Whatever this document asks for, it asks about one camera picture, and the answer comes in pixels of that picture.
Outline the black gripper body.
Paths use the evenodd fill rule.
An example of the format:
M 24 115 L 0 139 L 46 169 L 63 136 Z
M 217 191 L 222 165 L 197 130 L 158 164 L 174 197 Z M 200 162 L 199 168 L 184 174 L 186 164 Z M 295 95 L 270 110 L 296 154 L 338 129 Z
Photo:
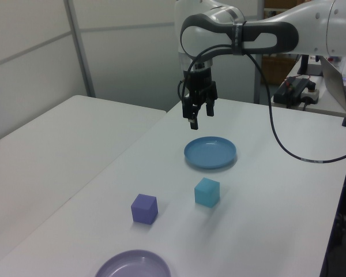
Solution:
M 185 91 L 193 102 L 215 101 L 218 98 L 216 82 L 212 80 L 211 68 L 198 72 L 184 72 Z

